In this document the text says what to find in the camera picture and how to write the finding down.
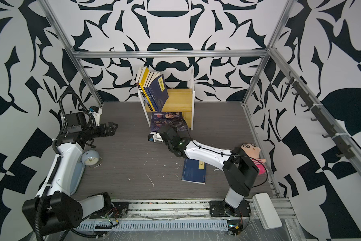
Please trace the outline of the purple book with old man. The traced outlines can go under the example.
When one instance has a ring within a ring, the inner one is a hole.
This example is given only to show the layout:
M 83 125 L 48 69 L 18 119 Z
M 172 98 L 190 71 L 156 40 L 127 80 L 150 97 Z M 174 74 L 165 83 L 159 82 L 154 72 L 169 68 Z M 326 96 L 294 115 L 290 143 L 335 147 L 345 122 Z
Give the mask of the purple book with old man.
M 152 119 L 183 119 L 182 112 L 154 112 Z

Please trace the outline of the blue book underneath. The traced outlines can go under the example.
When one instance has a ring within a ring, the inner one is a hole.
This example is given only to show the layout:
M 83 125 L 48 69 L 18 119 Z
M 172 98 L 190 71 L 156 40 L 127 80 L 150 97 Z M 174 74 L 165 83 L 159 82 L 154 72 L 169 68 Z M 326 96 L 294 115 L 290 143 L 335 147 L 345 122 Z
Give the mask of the blue book underneath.
M 206 165 L 204 162 L 185 159 L 182 172 L 182 181 L 205 185 Z

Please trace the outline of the yellow cartoon cover book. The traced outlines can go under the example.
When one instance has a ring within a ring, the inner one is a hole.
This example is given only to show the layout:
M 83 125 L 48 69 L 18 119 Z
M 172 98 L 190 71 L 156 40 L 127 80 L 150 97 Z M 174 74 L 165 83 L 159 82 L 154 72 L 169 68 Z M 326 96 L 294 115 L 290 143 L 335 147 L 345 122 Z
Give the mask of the yellow cartoon cover book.
M 148 94 L 147 90 L 146 90 L 146 82 L 148 80 L 150 71 L 146 66 L 143 66 L 142 68 L 140 68 L 140 73 L 139 73 L 139 78 L 137 80 L 137 84 L 140 87 L 141 91 L 143 92 L 144 96 L 147 99 L 148 102 L 148 106 L 150 108 L 151 111 L 154 111 L 154 105 L 152 104 L 150 95 Z

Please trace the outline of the blue book front yellow label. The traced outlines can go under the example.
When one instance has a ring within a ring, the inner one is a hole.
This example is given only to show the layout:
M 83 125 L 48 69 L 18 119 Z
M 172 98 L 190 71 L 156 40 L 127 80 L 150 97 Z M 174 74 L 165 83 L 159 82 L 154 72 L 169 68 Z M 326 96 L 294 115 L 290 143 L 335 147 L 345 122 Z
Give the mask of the blue book front yellow label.
M 156 106 L 155 100 L 153 98 L 153 94 L 151 93 L 151 90 L 149 87 L 150 87 L 151 83 L 153 82 L 155 76 L 156 76 L 156 72 L 149 72 L 146 77 L 145 83 L 144 83 L 144 88 L 148 95 L 148 99 L 150 101 L 150 106 L 152 108 L 152 111 L 157 111 L 157 106 Z

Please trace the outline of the small blue book yellow label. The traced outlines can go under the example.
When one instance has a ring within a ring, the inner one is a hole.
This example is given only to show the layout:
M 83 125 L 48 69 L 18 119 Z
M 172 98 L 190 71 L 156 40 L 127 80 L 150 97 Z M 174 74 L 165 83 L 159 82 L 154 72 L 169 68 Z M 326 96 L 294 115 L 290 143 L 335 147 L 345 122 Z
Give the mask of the small blue book yellow label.
M 158 83 L 157 83 L 157 79 L 161 76 L 160 72 L 156 72 L 156 76 L 154 77 L 153 82 L 150 85 L 150 90 L 151 93 L 153 94 L 153 98 L 155 100 L 156 106 L 157 106 L 157 111 L 161 111 L 160 109 L 160 104 L 159 101 L 157 100 L 157 94 L 158 94 Z

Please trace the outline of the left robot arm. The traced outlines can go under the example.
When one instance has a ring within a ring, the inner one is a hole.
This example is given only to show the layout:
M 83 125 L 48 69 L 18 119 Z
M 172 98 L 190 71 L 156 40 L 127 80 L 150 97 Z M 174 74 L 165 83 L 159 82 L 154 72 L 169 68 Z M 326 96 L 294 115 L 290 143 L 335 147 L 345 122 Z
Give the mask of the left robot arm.
M 63 107 L 66 94 L 60 97 L 62 126 L 52 141 L 55 152 L 52 167 L 35 198 L 25 201 L 22 206 L 22 212 L 39 241 L 50 234 L 73 230 L 93 214 L 104 216 L 114 207 L 107 192 L 81 201 L 71 197 L 86 166 L 81 160 L 85 146 L 93 148 L 96 138 L 113 136 L 118 125 L 100 123 L 101 108 L 87 108 L 75 92 L 68 94 L 79 101 L 83 111 L 66 114 Z

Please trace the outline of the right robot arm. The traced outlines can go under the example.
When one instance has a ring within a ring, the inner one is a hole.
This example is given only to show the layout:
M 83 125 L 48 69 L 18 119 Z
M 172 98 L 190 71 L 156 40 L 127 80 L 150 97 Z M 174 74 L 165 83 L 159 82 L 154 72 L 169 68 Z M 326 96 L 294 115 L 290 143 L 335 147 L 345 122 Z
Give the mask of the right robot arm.
M 149 140 L 163 142 L 179 158 L 202 161 L 223 171 L 229 191 L 223 201 L 225 212 L 234 213 L 254 186 L 258 175 L 267 173 L 266 160 L 260 158 L 261 148 L 252 143 L 233 150 L 214 148 L 191 137 L 182 137 L 176 127 L 165 125 L 151 132 Z

